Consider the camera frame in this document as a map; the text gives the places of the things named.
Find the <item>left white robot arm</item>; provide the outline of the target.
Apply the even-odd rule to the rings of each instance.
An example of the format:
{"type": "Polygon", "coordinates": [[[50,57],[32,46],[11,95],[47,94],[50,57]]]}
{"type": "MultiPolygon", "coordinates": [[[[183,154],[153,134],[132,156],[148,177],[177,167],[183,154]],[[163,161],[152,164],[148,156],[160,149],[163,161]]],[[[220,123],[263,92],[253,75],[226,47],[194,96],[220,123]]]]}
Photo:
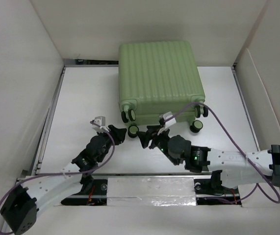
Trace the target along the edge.
{"type": "Polygon", "coordinates": [[[10,189],[0,201],[0,214],[11,229],[10,234],[24,234],[39,215],[64,198],[78,192],[89,193],[91,174],[112,158],[115,147],[125,141],[126,133],[126,128],[100,126],[86,148],[59,173],[39,174],[10,189]]]}

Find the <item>green hard-shell suitcase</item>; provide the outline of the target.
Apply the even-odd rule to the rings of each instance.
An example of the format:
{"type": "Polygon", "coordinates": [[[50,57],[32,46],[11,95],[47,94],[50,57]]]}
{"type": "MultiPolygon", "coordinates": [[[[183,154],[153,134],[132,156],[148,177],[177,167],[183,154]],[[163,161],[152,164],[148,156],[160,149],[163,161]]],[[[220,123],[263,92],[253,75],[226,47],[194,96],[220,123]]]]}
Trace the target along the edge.
{"type": "Polygon", "coordinates": [[[166,113],[188,122],[190,131],[203,128],[200,117],[205,92],[188,41],[123,43],[119,47],[119,108],[134,138],[141,125],[157,125],[166,113]]]}

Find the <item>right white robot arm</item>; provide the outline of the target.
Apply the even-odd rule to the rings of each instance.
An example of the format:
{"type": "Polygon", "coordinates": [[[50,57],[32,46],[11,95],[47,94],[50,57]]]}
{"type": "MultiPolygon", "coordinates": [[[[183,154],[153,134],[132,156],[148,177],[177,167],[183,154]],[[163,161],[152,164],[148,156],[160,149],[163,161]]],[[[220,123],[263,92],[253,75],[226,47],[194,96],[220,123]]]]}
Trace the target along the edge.
{"type": "Polygon", "coordinates": [[[169,131],[159,132],[159,126],[148,126],[137,136],[143,148],[158,148],[173,165],[183,164],[190,172],[211,172],[209,187],[214,192],[239,185],[270,183],[280,188],[280,145],[268,150],[241,154],[192,145],[180,135],[169,137],[169,131]]]}

